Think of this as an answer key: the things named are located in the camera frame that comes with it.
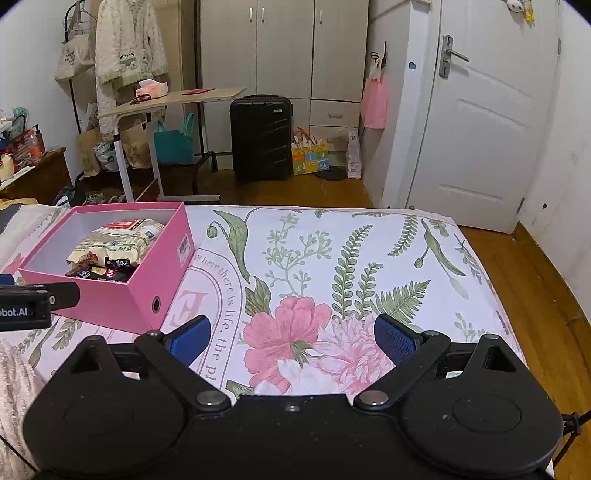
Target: baseboard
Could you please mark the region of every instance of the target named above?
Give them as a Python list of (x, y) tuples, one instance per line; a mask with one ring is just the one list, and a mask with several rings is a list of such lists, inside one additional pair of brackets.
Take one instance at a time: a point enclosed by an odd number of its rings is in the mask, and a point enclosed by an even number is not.
[(583, 354), (587, 371), (591, 374), (591, 325), (579, 302), (562, 275), (521, 222), (517, 224), (512, 237), (538, 272), (546, 290), (554, 297), (556, 306), (566, 319), (566, 325)]

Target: suitcase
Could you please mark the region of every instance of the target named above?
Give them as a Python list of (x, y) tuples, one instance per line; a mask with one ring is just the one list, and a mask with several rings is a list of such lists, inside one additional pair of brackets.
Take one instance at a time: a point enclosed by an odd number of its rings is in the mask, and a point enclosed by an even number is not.
[(293, 106), (277, 95), (251, 95), (232, 102), (232, 157), (240, 182), (284, 180), (291, 175)]

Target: box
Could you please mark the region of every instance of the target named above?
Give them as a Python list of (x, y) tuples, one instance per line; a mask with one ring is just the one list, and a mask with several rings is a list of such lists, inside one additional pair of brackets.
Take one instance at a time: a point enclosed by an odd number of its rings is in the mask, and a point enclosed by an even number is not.
[[(127, 283), (65, 277), (66, 258), (91, 231), (112, 222), (151, 218), (165, 225)], [(117, 203), (72, 208), (20, 266), (27, 284), (73, 281), (80, 302), (56, 313), (132, 333), (159, 329), (195, 247), (183, 203)]]
[(325, 141), (309, 147), (291, 147), (294, 175), (329, 169), (329, 147)]

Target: wooden dresser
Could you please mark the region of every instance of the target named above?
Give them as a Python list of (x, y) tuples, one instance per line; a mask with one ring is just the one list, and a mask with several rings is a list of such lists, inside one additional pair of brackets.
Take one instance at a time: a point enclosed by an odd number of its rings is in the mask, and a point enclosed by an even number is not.
[(34, 169), (0, 190), (0, 198), (34, 198), (38, 203), (51, 205), (63, 187), (72, 185), (65, 151), (66, 148), (62, 147), (45, 153)]

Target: door frame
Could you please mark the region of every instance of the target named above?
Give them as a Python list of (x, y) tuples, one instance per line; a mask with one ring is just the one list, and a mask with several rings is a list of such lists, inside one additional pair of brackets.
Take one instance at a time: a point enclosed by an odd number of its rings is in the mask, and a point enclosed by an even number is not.
[[(421, 78), (420, 98), (417, 107), (417, 117), (415, 120), (413, 135), (411, 138), (411, 144), (408, 149), (407, 162), (402, 175), (400, 189), (398, 191), (396, 208), (407, 208), (408, 200), (410, 198), (410, 191), (413, 186), (415, 175), (417, 173), (418, 162), (421, 156), (421, 150), (423, 148), (423, 142), (427, 132), (428, 117), (431, 109), (431, 101), (433, 99), (433, 89), (435, 87), (435, 81), (437, 80), (439, 70), (439, 55), (440, 55), (440, 39), (441, 39), (441, 2), (442, 0), (431, 0), (431, 10), (429, 12), (429, 25), (428, 25), (428, 39), (427, 39), (427, 50), (424, 58), (423, 75)], [(557, 31), (558, 38), (562, 38), (562, 22), (561, 22), (561, 2), (557, 4)], [(557, 89), (558, 89), (558, 73), (560, 65), (560, 56), (557, 55), (556, 65), (554, 67), (553, 79), (552, 79), (552, 93), (550, 99), (550, 106), (548, 108), (547, 118), (545, 120), (544, 131), (545, 135), (543, 138), (547, 138), (551, 128), (551, 121), (554, 113), (554, 105), (556, 103)], [(545, 142), (542, 140), (541, 145), (538, 148), (536, 154), (536, 160), (534, 164), (534, 170), (530, 183), (527, 190), (524, 192), (525, 198), (530, 191), (531, 183), (534, 180), (535, 172), (540, 163), (540, 158), (545, 150)], [(517, 212), (515, 213), (515, 221), (512, 224), (511, 233), (519, 221)]]

